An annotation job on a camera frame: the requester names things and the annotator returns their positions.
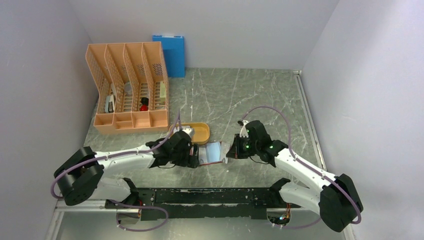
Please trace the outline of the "yellow oval tray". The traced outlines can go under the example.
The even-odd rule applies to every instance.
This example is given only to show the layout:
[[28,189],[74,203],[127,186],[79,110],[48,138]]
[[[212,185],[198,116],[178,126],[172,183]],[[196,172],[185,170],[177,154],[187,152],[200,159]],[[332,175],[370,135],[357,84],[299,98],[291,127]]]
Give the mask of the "yellow oval tray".
[[[185,132],[183,132],[183,128],[193,128],[195,130],[193,138],[190,138]],[[176,146],[189,145],[190,143],[204,145],[210,139],[210,128],[203,122],[182,123],[181,127],[178,125],[175,127],[170,126],[169,133],[171,133],[171,135],[168,142]]]

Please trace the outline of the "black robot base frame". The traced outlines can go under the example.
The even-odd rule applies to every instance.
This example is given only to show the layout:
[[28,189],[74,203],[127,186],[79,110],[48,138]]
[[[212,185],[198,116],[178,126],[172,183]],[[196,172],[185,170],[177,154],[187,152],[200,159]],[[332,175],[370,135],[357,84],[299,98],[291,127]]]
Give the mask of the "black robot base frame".
[[266,220],[269,212],[284,212],[288,203],[270,187],[139,188],[132,206],[144,206],[141,221],[200,218]]

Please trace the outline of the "red leather card holder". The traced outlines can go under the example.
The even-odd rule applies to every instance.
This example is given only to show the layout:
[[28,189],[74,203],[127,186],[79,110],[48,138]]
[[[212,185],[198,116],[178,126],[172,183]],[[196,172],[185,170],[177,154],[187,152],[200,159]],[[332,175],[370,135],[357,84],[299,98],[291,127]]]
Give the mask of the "red leather card holder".
[[229,149],[230,145],[221,141],[201,145],[198,149],[199,165],[205,166],[219,163],[227,164],[228,158],[226,157],[226,154]]

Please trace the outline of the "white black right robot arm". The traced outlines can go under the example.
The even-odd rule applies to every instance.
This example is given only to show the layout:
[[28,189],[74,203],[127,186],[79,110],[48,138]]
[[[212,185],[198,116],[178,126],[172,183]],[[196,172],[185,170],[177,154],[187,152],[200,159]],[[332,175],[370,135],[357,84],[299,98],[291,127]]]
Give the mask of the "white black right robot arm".
[[239,120],[237,123],[241,130],[234,135],[226,157],[258,156],[263,164],[284,170],[302,183],[299,185],[286,178],[275,183],[275,190],[269,197],[275,207],[289,203],[306,208],[338,233],[359,219],[364,208],[351,177],[320,169],[290,150],[286,143],[272,140],[259,120]]

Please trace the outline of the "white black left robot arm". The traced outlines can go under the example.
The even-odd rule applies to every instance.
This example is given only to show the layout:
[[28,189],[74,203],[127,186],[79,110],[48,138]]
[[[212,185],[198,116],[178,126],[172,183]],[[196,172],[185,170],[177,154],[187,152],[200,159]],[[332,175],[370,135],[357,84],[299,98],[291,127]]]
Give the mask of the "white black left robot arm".
[[132,208],[141,202],[136,185],[128,177],[114,179],[113,175],[168,163],[197,168],[199,146],[192,143],[194,134],[194,129],[183,128],[169,138],[121,151],[94,152],[90,147],[83,147],[56,170],[53,186],[59,187],[61,198],[68,206],[87,200],[109,200]]

